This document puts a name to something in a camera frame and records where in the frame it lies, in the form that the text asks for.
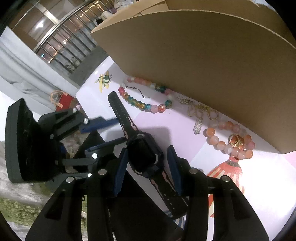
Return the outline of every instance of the wall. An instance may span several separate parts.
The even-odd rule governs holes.
[[[5,137],[5,124],[8,107],[14,102],[15,101],[13,99],[9,98],[7,95],[3,94],[0,91],[0,141],[4,141]],[[33,112],[33,117],[36,121],[38,121],[41,115]]]

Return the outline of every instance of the watch face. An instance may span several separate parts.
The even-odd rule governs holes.
[[[128,157],[135,170],[139,173],[153,165],[156,155],[143,137],[137,137],[128,146]]]

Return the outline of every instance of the red tassel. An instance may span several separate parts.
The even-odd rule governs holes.
[[[215,167],[213,170],[211,170],[207,176],[209,177],[215,177],[220,178],[223,175],[229,176],[233,182],[237,185],[237,187],[240,189],[240,191],[244,194],[244,187],[239,183],[240,177],[242,177],[242,169],[239,166],[238,159],[230,156],[229,159],[217,167]],[[214,198],[213,195],[209,195],[209,216],[214,217]]]

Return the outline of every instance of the white curtain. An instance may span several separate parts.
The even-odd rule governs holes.
[[[55,110],[49,98],[52,91],[63,90],[73,97],[78,91],[8,27],[0,37],[0,77],[1,92],[13,100],[24,98],[28,107],[40,115]]]

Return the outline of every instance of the metal railing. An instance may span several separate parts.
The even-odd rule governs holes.
[[[70,75],[98,45],[90,32],[103,11],[114,7],[112,0],[87,1],[65,15],[34,48],[34,52],[57,71]]]

